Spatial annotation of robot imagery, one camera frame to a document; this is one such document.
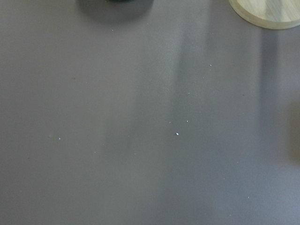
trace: wooden disc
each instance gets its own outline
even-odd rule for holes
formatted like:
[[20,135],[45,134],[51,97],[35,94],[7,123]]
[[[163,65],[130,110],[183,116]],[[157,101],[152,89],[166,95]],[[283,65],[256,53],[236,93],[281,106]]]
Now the wooden disc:
[[269,29],[300,25],[300,0],[229,0],[232,8],[248,22]]

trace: wooden coaster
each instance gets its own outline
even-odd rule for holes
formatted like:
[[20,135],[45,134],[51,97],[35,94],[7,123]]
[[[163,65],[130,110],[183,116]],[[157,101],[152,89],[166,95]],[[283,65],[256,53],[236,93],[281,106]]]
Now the wooden coaster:
[[300,25],[300,0],[229,0],[248,22],[268,28],[287,29]]

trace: gray surface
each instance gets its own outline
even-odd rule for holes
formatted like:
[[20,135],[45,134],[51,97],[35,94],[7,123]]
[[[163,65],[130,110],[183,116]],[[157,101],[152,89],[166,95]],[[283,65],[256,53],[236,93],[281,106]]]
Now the gray surface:
[[0,15],[1,225],[299,224],[300,27],[225,0]]

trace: light wood grain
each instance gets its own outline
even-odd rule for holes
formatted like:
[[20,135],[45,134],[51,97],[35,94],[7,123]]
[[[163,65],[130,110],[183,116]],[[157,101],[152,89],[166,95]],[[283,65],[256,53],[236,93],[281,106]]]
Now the light wood grain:
[[300,0],[229,0],[242,18],[269,29],[300,25]]

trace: round wooden board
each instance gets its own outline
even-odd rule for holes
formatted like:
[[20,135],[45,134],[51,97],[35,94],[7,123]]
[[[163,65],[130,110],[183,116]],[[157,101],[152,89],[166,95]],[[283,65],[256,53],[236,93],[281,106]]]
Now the round wooden board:
[[229,0],[248,22],[268,28],[287,29],[300,25],[300,0]]

